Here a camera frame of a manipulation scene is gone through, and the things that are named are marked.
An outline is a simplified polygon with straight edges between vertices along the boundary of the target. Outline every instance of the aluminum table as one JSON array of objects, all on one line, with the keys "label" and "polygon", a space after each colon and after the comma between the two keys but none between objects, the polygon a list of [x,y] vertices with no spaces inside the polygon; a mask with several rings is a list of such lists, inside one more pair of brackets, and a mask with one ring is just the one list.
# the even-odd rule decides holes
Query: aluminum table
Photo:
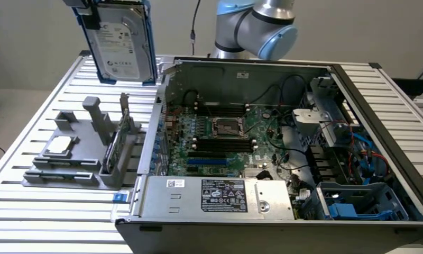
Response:
[{"label": "aluminum table", "polygon": [[[407,157],[423,175],[423,113],[382,69],[366,63],[340,63]],[[23,187],[23,173],[32,165],[56,129],[60,110],[89,119],[81,106],[97,96],[112,120],[121,117],[120,94],[131,94],[132,117],[143,123],[125,177],[132,189],[150,118],[156,87],[139,83],[101,84],[91,56],[80,56],[0,160],[0,252],[7,253],[132,253],[111,222],[113,191]],[[119,212],[128,205],[119,205]],[[423,246],[406,246],[390,254],[423,254]]]}]

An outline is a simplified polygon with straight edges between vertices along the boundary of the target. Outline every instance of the white wall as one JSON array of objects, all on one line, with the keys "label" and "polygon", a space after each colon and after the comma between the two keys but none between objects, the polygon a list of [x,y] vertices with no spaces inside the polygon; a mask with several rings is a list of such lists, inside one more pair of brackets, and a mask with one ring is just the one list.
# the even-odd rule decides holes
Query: white wall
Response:
[{"label": "white wall", "polygon": [[[188,55],[196,0],[152,0],[158,54]],[[214,45],[217,0],[197,16],[196,52]],[[297,0],[300,39],[288,59],[379,62],[391,76],[423,67],[423,0]],[[63,0],[0,0],[0,87],[52,89],[84,35]]]}]

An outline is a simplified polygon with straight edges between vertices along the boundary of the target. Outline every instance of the motherboard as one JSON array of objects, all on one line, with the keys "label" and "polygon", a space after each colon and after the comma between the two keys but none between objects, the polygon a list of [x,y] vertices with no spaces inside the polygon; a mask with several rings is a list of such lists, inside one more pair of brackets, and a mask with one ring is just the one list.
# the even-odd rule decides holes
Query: motherboard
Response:
[{"label": "motherboard", "polygon": [[169,175],[238,177],[282,160],[281,112],[268,107],[174,107],[166,126]]}]

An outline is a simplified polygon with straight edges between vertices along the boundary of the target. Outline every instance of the blue pcie slot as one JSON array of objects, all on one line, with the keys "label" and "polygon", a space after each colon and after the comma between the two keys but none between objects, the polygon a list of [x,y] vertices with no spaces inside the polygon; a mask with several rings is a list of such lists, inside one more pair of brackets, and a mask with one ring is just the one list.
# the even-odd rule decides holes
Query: blue pcie slot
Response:
[{"label": "blue pcie slot", "polygon": [[186,161],[186,164],[189,165],[228,165],[226,159],[189,159]]}]

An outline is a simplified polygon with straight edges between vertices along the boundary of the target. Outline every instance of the hard drive label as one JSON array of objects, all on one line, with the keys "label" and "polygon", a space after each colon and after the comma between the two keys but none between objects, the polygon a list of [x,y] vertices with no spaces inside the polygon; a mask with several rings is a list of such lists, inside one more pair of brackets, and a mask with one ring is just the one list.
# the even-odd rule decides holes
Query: hard drive label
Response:
[{"label": "hard drive label", "polygon": [[96,38],[107,71],[116,78],[139,78],[131,30],[121,23],[101,22],[100,26]]},{"label": "hard drive label", "polygon": [[246,213],[245,181],[202,180],[201,209],[204,212]]}]

